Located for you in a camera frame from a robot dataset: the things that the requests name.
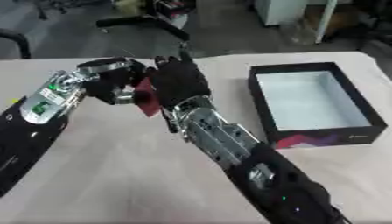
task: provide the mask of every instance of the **cardboard box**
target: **cardboard box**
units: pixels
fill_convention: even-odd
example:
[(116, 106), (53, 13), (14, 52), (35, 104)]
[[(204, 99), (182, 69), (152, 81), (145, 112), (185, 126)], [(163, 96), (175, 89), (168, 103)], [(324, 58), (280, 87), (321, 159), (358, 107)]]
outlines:
[(371, 144), (387, 127), (332, 62), (252, 66), (248, 87), (277, 149)]

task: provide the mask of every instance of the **black glove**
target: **black glove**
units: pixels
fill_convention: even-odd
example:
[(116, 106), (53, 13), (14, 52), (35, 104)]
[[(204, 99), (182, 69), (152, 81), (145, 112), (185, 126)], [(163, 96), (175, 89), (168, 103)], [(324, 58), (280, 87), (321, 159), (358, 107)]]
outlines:
[(179, 55), (181, 60), (156, 57), (158, 70), (152, 67), (147, 69), (160, 105), (169, 111), (186, 99), (211, 94), (206, 77), (189, 54), (181, 51)]
[[(112, 59), (98, 59), (89, 61), (78, 65), (81, 67), (99, 67), (116, 63), (118, 61), (125, 61), (125, 58), (112, 58)], [(107, 72), (99, 73), (99, 80), (86, 81), (83, 83), (87, 94), (96, 97), (99, 100), (106, 102), (110, 105), (115, 104), (116, 95), (115, 89), (124, 89), (126, 85), (136, 87), (146, 77), (145, 65), (135, 60), (132, 60), (133, 65), (131, 68), (118, 68)], [(148, 101), (149, 94), (143, 91), (136, 91), (134, 96), (135, 104)]]

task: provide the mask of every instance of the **red object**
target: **red object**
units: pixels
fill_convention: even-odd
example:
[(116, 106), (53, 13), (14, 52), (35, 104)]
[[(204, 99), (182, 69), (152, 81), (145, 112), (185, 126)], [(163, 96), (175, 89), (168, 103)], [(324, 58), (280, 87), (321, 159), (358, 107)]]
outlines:
[(145, 78), (136, 87), (136, 91), (144, 91), (150, 94), (150, 100), (148, 102), (139, 103), (137, 106), (148, 116), (154, 116), (160, 110), (158, 98), (155, 96), (155, 92), (151, 87), (150, 79)]

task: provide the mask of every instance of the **robotic hand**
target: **robotic hand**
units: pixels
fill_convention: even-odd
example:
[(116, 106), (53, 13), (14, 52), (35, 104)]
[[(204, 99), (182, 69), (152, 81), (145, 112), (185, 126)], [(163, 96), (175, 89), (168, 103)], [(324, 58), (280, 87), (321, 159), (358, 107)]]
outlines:
[(349, 223), (322, 185), (241, 125), (223, 119), (204, 75), (184, 51), (180, 56), (157, 57), (158, 70), (147, 70), (171, 132), (180, 132), (218, 163), (271, 223)]
[(29, 97), (0, 115), (0, 197), (41, 158), (68, 124), (86, 95), (108, 104), (139, 103), (145, 66), (126, 58), (99, 59), (58, 71)]

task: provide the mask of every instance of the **green light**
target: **green light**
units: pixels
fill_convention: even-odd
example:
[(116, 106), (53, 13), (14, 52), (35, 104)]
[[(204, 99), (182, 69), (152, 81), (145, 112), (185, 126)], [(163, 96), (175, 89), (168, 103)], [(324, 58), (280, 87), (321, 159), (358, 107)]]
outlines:
[(56, 86), (53, 85), (53, 84), (50, 84), (50, 85), (48, 86), (48, 88), (51, 89), (51, 90), (55, 90), (55, 89), (56, 89)]
[(35, 105), (32, 108), (32, 112), (34, 112), (36, 115), (41, 116), (42, 114), (45, 113), (47, 108), (49, 107), (49, 103), (46, 101), (41, 101), (39, 104)]

